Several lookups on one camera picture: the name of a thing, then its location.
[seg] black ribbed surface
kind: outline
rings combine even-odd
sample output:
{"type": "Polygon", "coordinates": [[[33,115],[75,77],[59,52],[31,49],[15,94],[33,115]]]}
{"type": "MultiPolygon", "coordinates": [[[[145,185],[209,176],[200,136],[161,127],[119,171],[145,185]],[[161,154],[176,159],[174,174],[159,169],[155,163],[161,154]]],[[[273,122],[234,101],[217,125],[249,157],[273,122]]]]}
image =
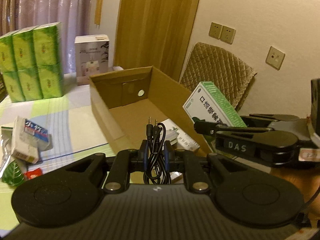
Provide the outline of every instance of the black ribbed surface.
{"type": "Polygon", "coordinates": [[[21,224],[5,240],[280,240],[297,231],[292,225],[238,225],[221,215],[207,195],[190,193],[184,185],[154,187],[131,184],[122,194],[107,195],[92,215],[76,224],[51,229],[21,224]]]}

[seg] blue label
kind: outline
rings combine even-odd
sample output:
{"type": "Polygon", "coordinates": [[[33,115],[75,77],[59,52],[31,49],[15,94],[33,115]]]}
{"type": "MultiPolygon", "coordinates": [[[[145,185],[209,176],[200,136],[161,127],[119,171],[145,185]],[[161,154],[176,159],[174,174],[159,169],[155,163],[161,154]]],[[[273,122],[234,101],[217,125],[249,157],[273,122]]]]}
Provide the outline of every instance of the blue label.
{"type": "Polygon", "coordinates": [[[49,142],[48,130],[28,119],[25,119],[24,131],[39,140],[49,142]]]}

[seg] gray product box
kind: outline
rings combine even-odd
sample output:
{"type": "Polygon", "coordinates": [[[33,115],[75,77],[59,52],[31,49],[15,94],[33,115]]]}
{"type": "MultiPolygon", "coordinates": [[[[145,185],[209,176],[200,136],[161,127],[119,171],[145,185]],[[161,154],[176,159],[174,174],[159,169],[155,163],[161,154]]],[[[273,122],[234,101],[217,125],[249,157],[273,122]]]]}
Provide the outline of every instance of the gray product box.
{"type": "Polygon", "coordinates": [[[75,39],[77,84],[88,85],[89,76],[108,72],[107,35],[77,36],[75,39]]]}

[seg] plaid tablecloth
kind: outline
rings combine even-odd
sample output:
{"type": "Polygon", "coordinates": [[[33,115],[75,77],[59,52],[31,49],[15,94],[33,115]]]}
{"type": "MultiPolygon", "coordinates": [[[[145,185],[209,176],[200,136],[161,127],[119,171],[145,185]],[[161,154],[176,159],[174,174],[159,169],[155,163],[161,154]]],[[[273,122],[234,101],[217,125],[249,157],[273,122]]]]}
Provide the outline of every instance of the plaid tablecloth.
{"type": "MultiPolygon", "coordinates": [[[[7,97],[0,103],[1,126],[12,127],[19,115],[47,128],[52,135],[53,148],[41,152],[41,161],[28,170],[41,168],[47,173],[96,152],[114,156],[92,114],[89,85],[77,86],[75,74],[66,74],[64,78],[62,98],[12,104],[7,97]]],[[[18,224],[11,208],[13,191],[0,182],[0,236],[18,224]]]]}

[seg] wall socket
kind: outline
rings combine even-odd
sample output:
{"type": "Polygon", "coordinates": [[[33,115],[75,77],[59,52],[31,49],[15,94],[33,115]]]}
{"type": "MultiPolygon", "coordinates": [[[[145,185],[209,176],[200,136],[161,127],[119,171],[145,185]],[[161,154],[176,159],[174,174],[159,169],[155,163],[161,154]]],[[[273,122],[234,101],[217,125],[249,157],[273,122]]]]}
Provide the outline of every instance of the wall socket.
{"type": "Polygon", "coordinates": [[[220,36],[220,40],[232,44],[233,43],[233,39],[236,35],[236,30],[232,29],[230,27],[227,26],[223,26],[222,27],[222,32],[221,32],[221,36],[220,36]]]}
{"type": "Polygon", "coordinates": [[[285,54],[274,47],[270,47],[266,63],[280,70],[285,54]]]}
{"type": "Polygon", "coordinates": [[[220,39],[221,31],[222,31],[222,25],[221,24],[211,23],[209,36],[213,37],[213,38],[216,38],[216,39],[220,39]]]}

